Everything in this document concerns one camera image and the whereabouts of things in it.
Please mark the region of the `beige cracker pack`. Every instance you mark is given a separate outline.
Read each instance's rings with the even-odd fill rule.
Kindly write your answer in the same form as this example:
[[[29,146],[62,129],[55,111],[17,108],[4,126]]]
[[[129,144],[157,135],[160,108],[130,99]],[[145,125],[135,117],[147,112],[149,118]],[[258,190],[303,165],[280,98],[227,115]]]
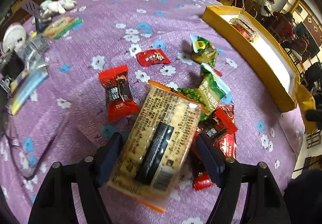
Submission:
[[[232,18],[229,23],[249,42],[259,38],[257,31],[240,17]]]
[[[107,184],[163,213],[206,110],[158,82],[149,87]]]

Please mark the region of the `red black candy packet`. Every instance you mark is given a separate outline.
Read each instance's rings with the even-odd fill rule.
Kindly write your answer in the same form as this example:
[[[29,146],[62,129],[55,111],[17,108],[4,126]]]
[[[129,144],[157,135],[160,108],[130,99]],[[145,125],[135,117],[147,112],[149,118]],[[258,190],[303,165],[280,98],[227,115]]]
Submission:
[[[128,71],[127,65],[121,65],[99,73],[99,81],[105,89],[109,124],[140,110],[130,91]]]

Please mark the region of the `green pea snack packet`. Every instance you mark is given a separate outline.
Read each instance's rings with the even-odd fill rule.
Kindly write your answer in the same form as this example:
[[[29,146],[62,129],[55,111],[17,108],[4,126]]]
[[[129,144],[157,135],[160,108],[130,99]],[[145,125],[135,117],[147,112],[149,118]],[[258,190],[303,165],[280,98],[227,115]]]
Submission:
[[[192,42],[191,59],[199,64],[207,63],[214,68],[218,49],[209,40],[195,34],[190,34],[190,40]]]

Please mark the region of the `red candy lower right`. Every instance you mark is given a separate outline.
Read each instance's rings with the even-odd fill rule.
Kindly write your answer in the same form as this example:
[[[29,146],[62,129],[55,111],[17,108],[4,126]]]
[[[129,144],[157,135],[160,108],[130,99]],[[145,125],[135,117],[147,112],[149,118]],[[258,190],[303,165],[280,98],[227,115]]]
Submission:
[[[200,172],[206,172],[210,181],[221,189],[228,179],[228,163],[234,163],[236,159],[225,156],[222,150],[214,146],[202,131],[196,132],[191,151],[203,164],[204,170]]]

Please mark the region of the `eyeglasses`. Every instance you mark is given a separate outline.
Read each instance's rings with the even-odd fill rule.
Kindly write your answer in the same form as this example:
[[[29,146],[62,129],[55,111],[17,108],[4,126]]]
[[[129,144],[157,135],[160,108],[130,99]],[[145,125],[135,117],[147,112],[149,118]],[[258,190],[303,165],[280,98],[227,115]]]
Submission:
[[[4,110],[1,136],[6,139],[12,163],[23,179],[30,181],[38,173],[73,107],[72,102],[60,98],[56,106],[40,113],[25,112],[15,117]]]

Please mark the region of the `red black chocolate wrapper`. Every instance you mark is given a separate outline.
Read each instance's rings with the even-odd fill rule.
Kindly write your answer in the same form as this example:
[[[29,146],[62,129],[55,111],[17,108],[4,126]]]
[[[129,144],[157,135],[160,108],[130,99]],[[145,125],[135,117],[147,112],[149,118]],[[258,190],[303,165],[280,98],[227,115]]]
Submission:
[[[198,128],[213,145],[226,135],[234,135],[238,130],[234,119],[234,105],[219,104],[206,120],[199,123]]]

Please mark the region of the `blue yellow tube package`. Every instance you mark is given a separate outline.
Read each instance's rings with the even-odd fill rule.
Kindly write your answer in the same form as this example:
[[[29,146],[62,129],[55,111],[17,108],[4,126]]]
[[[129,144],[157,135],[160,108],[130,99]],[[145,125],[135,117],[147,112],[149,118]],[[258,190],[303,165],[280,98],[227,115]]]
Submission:
[[[30,95],[47,79],[49,73],[46,66],[32,70],[23,70],[11,82],[9,92],[9,113],[17,115]]]

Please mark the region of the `yellow cardboard tray box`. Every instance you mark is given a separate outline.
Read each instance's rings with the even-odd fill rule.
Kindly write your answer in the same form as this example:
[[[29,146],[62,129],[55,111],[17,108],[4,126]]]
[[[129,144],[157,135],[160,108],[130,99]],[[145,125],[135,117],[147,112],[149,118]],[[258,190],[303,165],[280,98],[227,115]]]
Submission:
[[[313,133],[315,122],[306,118],[316,108],[314,97],[300,83],[300,74],[277,40],[245,10],[233,6],[207,6],[202,19],[219,33],[252,68],[256,77],[246,86],[246,93],[260,97],[260,107],[281,113],[299,108],[306,133]],[[248,41],[233,20],[242,20],[257,33],[254,42]]]

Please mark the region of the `clear plastic container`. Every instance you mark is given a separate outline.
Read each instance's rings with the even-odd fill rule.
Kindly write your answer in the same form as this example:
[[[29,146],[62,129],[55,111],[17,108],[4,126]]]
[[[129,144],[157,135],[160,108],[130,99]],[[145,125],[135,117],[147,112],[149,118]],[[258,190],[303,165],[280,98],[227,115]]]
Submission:
[[[15,52],[20,57],[27,71],[40,69],[46,66],[45,52],[49,49],[49,41],[43,35],[38,34],[29,38]]]

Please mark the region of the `purple floral tablecloth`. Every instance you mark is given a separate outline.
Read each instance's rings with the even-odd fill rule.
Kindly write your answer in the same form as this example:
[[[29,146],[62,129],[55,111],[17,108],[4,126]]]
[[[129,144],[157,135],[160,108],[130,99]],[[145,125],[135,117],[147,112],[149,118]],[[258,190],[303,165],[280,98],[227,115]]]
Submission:
[[[238,128],[237,160],[253,165],[266,162],[279,188],[287,187],[302,140],[300,111],[281,114],[272,105],[261,108],[261,98],[246,93],[256,74],[201,18],[206,6],[215,0],[76,1],[76,8],[68,15],[82,18],[82,25],[51,42],[45,55],[49,76],[15,115],[47,111],[60,98],[74,104],[64,130],[32,180],[19,175],[8,143],[1,139],[1,188],[20,223],[27,223],[36,194],[54,162],[77,163],[107,142],[110,126],[98,73],[127,65],[132,96],[138,104],[149,92],[149,80],[172,88],[197,87],[200,66],[190,59],[190,34],[202,36],[219,48],[216,69],[231,90],[228,100],[234,104]],[[141,66],[136,54],[152,49],[161,49],[171,63]]]

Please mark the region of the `white round jar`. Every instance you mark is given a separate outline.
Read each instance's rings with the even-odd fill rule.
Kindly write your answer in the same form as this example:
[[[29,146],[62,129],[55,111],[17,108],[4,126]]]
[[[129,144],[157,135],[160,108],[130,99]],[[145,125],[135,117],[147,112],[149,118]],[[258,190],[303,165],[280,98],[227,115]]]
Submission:
[[[26,38],[26,31],[20,23],[15,22],[11,24],[5,31],[3,37],[3,52],[6,53],[10,50],[15,50],[17,52],[25,44]]]

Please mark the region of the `green biscuit package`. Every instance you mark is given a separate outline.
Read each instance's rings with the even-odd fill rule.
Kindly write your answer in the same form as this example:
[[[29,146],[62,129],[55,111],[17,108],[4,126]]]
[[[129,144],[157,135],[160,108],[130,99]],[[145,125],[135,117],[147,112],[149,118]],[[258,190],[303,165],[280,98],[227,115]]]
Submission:
[[[73,29],[75,26],[81,24],[84,20],[82,18],[61,17],[56,21],[50,23],[42,32],[42,35],[50,39],[59,39],[67,31]]]

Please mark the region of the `red candy with white text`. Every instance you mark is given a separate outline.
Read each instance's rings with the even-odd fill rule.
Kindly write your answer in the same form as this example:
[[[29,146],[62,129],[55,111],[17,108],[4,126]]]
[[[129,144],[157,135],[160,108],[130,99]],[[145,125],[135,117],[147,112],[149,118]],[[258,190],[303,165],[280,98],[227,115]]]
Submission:
[[[136,54],[136,59],[141,66],[149,67],[154,64],[170,64],[171,61],[161,49],[152,49]]]

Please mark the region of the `white plush toy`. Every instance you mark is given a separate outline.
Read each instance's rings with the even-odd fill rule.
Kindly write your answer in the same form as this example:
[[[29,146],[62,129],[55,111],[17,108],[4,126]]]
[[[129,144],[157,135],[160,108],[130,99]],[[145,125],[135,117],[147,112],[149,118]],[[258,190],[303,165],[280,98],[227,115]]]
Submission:
[[[41,18],[39,18],[38,21],[40,23],[49,22],[52,20],[53,16],[65,14],[67,10],[72,10],[75,8],[76,0],[46,0],[41,3],[40,7],[42,12],[40,14]]]

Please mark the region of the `purple plastic spatula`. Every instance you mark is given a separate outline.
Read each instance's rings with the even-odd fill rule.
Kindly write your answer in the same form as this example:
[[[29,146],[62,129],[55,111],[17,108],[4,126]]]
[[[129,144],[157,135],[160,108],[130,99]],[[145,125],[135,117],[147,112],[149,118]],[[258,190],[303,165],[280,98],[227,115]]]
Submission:
[[[43,20],[43,10],[37,5],[34,1],[25,1],[21,8],[31,14],[35,18],[35,27],[38,33],[41,33],[44,30],[44,25],[40,23],[40,20]]]

